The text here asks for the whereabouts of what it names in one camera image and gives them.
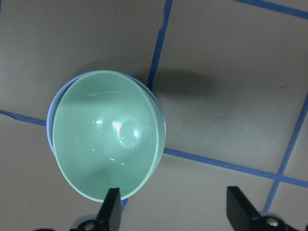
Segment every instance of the blue tape line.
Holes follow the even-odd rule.
[[[279,170],[278,170],[278,174],[282,175],[284,173],[284,171],[285,171],[285,168],[286,168],[286,166],[288,164],[288,161],[290,159],[291,153],[292,153],[292,151],[294,149],[296,140],[298,138],[299,132],[300,132],[302,126],[303,126],[303,123],[304,123],[307,111],[308,111],[308,94],[306,96],[306,99],[304,101],[302,110],[301,110],[301,112],[299,114],[299,117],[297,119],[297,122],[296,122],[296,125],[295,125],[295,128],[294,128],[294,131],[292,133],[292,136],[290,138],[288,147],[287,147],[287,149],[285,151],[284,157],[282,159],[282,163],[281,163],[281,165],[279,167]]]
[[[284,157],[282,159],[282,162],[281,162],[281,165],[279,167],[279,170],[278,170],[278,175],[282,176],[284,171],[285,171],[285,168],[287,167],[287,164],[290,160],[290,156],[291,156],[291,153],[294,149],[294,146],[295,146],[295,143],[296,143],[296,140],[298,138],[298,135],[300,133],[300,130],[303,126],[303,123],[304,123],[304,120],[305,120],[305,117],[307,115],[307,111],[308,111],[308,94],[305,98],[305,101],[304,101],[304,104],[303,104],[303,107],[302,107],[302,110],[299,114],[299,117],[297,119],[297,122],[296,122],[296,125],[295,125],[295,128],[294,128],[294,131],[292,133],[292,136],[290,138],[290,141],[289,141],[289,144],[288,144],[288,147],[285,151],[285,154],[284,154]],[[276,194],[276,191],[278,189],[278,186],[279,186],[279,181],[281,180],[277,180],[273,183],[273,186],[269,192],[269,195],[268,195],[268,198],[266,200],[266,203],[264,205],[264,208],[263,210],[264,211],[268,211],[273,200],[274,200],[274,196]]]
[[[280,182],[278,180],[274,181],[274,183],[273,183],[273,185],[272,185],[272,187],[270,189],[269,195],[267,197],[267,200],[266,200],[266,202],[264,204],[263,211],[265,211],[265,212],[269,211],[271,203],[273,202],[275,194],[276,194],[276,191],[278,189],[279,183]]]
[[[268,1],[263,1],[263,0],[234,0],[234,1],[249,4],[252,6],[257,6],[257,7],[268,9],[271,11],[288,14],[288,15],[303,18],[303,19],[308,19],[308,12],[306,11],[298,10],[292,7],[279,5],[279,4],[268,2]]]
[[[23,121],[23,122],[41,125],[41,126],[46,126],[46,120],[43,120],[43,119],[37,119],[37,118],[33,118],[33,117],[21,115],[21,114],[16,114],[16,113],[13,113],[13,112],[7,112],[7,111],[3,111],[3,110],[0,110],[0,113],[5,114],[7,116],[10,116],[10,117],[12,117],[16,120]]]
[[[127,201],[128,201],[128,198],[126,198],[126,199],[124,199],[124,200],[121,201],[121,209],[122,209],[122,212],[123,212],[123,210],[125,209],[125,206],[126,206],[126,204],[127,204]]]
[[[165,34],[166,34],[167,26],[168,26],[172,2],[173,2],[173,0],[166,0],[166,2],[165,2],[164,21],[163,21],[162,28],[158,32],[155,50],[154,50],[151,68],[150,68],[149,77],[148,77],[147,87],[150,90],[153,89],[154,77],[155,77],[155,74],[156,74],[156,71],[157,71],[157,68],[158,68],[160,54],[162,52],[162,48],[163,48],[163,44],[164,44],[164,39],[165,39]]]
[[[293,184],[296,186],[308,188],[307,181],[286,177],[286,176],[272,173],[272,172],[266,172],[266,171],[262,171],[262,170],[258,170],[258,169],[254,169],[250,167],[244,167],[241,165],[236,165],[236,164],[232,164],[232,163],[228,163],[225,161],[216,160],[216,159],[212,159],[212,158],[208,158],[204,156],[194,155],[191,153],[181,152],[181,151],[170,149],[170,148],[165,148],[164,153],[168,155],[173,155],[176,157],[188,159],[188,160],[193,160],[193,161],[197,161],[197,162],[201,162],[201,163],[205,163],[209,165],[214,165],[217,167],[223,167],[226,169],[230,169],[230,170],[234,170],[234,171],[238,171],[242,173],[247,173],[247,174],[258,176],[258,177],[267,178],[267,179],[274,180],[274,181],[281,181],[281,182]]]

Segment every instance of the beige floor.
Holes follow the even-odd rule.
[[[308,11],[304,1],[275,1]],[[46,119],[68,80],[112,69],[146,82],[164,1],[3,0],[0,110]],[[231,0],[173,2],[154,82],[166,147],[277,173],[308,91],[307,20]],[[45,127],[0,115],[0,229],[68,230],[100,204],[75,192]],[[308,119],[285,175],[308,181]],[[228,185],[262,210],[272,180],[164,154],[122,231],[231,230]],[[270,211],[308,224],[308,189],[281,183]]]

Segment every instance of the light blue bowl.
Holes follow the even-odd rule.
[[[165,117],[138,80],[114,71],[67,82],[48,111],[47,137],[68,183],[102,202],[109,188],[133,195],[156,169],[165,146]]]

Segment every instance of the screw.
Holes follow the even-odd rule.
[[[275,218],[267,218],[266,222],[270,225],[270,226],[274,226],[277,227],[279,225],[279,222],[277,219]]]
[[[91,231],[91,230],[93,230],[94,228],[95,228],[95,225],[94,225],[93,222],[90,222],[90,223],[88,223],[88,224],[86,224],[86,225],[84,226],[84,230],[85,230],[85,231]]]

